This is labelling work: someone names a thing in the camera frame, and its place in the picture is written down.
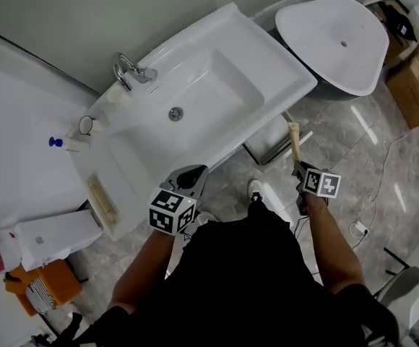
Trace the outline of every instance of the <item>sink drain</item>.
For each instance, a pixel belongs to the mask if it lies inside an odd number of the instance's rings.
[[[169,110],[168,117],[171,121],[179,121],[183,116],[183,110],[179,107],[174,107]]]

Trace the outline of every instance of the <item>white shoe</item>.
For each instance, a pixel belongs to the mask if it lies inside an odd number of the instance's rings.
[[[200,214],[195,219],[195,223],[199,226],[204,225],[208,221],[217,221],[216,217],[208,211],[200,211]]]
[[[262,183],[260,180],[251,180],[248,183],[248,197],[252,202],[255,202],[256,200],[260,199],[265,196],[264,187],[262,186]]]

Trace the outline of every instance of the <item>small cup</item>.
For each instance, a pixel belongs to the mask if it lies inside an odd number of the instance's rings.
[[[83,116],[79,120],[78,130],[83,135],[91,135],[91,132],[98,132],[102,129],[102,124],[91,116]]]

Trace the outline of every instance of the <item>black shirt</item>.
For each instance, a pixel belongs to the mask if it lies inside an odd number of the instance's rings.
[[[372,339],[386,335],[397,344],[395,318],[365,286],[328,292],[308,271],[288,224],[262,217],[198,228],[147,304],[132,315],[110,309],[77,344],[367,346],[363,325]]]

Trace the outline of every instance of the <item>sink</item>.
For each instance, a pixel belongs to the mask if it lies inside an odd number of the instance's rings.
[[[157,79],[139,84],[126,73],[132,90],[116,82],[88,112],[109,126],[89,139],[87,152],[71,153],[83,180],[98,175],[118,213],[114,226],[102,222],[113,239],[146,218],[153,188],[172,171],[214,168],[317,83],[235,4],[173,36],[139,65],[156,69]],[[112,100],[116,111],[105,112]],[[170,117],[172,109],[179,117]]]
[[[346,93],[373,92],[389,39],[383,25],[354,0],[314,0],[279,10],[277,29],[309,68]]]

